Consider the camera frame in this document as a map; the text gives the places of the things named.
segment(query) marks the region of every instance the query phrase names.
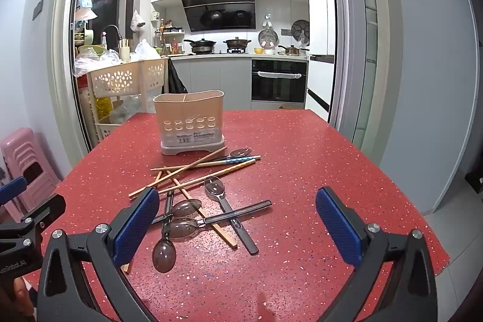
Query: countertop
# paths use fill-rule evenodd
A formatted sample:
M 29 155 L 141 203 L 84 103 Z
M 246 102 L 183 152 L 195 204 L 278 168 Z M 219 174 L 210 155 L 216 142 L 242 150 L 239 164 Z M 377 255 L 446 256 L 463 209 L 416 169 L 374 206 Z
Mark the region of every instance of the countertop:
M 401 234 L 421 229 L 437 274 L 448 263 L 438 239 L 398 187 L 311 111 L 226 111 L 223 116 L 227 151 L 251 147 L 254 154 L 262 155 L 256 164 L 222 178 L 233 208 L 273 201 L 271 209 L 243 222 L 260 252 L 250 256 L 240 242 L 232 250 L 214 231 L 205 230 L 176 242 L 177 263 L 170 273 L 161 274 L 151 261 L 160 231 L 149 230 L 128 278 L 158 320 L 317 320 L 352 272 L 315 211 L 315 192 L 324 185 L 331 186 L 365 222 Z M 67 209 L 44 234 L 43 247 L 56 228 L 75 234 L 110 222 L 129 204 L 129 192 L 154 180 L 156 173 L 150 168 L 191 163 L 204 155 L 167 157 L 159 146 L 153 114 L 133 116 L 102 141 L 57 186 Z M 207 168 L 186 171 L 180 181 L 209 172 Z M 209 214 L 220 213 L 218 203 L 208 199 L 202 187 L 189 192 L 203 201 Z M 177 194 L 175 202 L 181 199 Z M 225 229 L 236 238 L 230 226 Z M 390 265 L 383 269 L 359 318 L 368 316 L 376 304 Z M 114 318 L 92 267 L 86 271 L 101 308 Z M 32 283 L 38 274 L 30 275 Z
M 185 59 L 204 59 L 204 58 L 260 58 L 260 59 L 282 59 L 282 60 L 294 60 L 307 62 L 309 59 L 307 56 L 293 56 L 293 55 L 266 55 L 266 54 L 206 54 L 206 55 L 178 55 L 171 56 L 171 59 L 175 62 L 177 60 Z

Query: pink stool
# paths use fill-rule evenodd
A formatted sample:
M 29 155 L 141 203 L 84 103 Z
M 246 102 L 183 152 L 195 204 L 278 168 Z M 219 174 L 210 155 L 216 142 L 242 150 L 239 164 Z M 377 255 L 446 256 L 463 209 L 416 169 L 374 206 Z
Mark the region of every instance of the pink stool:
M 54 192 L 59 179 L 32 129 L 18 129 L 0 142 L 0 148 L 11 177 L 23 176 L 27 180 L 27 189 L 18 199 L 30 211 Z

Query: oven handle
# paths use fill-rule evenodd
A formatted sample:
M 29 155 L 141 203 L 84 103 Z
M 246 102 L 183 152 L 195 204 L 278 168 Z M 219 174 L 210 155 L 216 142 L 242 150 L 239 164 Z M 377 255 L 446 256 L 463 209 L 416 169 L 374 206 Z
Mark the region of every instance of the oven handle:
M 258 71 L 257 74 L 264 78 L 299 79 L 302 77 L 301 74 L 268 73 L 266 71 Z

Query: blue gripper pad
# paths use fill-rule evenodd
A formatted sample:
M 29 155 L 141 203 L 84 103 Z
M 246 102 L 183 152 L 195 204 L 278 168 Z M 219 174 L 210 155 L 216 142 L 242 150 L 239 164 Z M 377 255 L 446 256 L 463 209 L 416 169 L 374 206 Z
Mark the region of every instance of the blue gripper pad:
M 122 209 L 111 222 L 113 262 L 121 267 L 131 261 L 159 210 L 159 195 L 146 187 L 129 207 Z
M 12 180 L 10 183 L 0 188 L 0 205 L 5 205 L 26 189 L 27 181 L 23 176 Z
M 346 206 L 335 196 L 332 189 L 326 187 L 317 191 L 315 208 L 344 262 L 358 267 L 362 263 L 363 244 L 360 235 L 341 210 L 341 208 L 347 209 Z

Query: black range hood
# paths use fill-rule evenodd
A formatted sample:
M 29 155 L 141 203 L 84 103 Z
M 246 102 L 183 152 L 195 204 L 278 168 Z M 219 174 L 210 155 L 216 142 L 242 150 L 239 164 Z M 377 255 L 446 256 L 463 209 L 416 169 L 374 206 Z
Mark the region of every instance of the black range hood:
M 255 0 L 181 0 L 192 32 L 256 29 Z

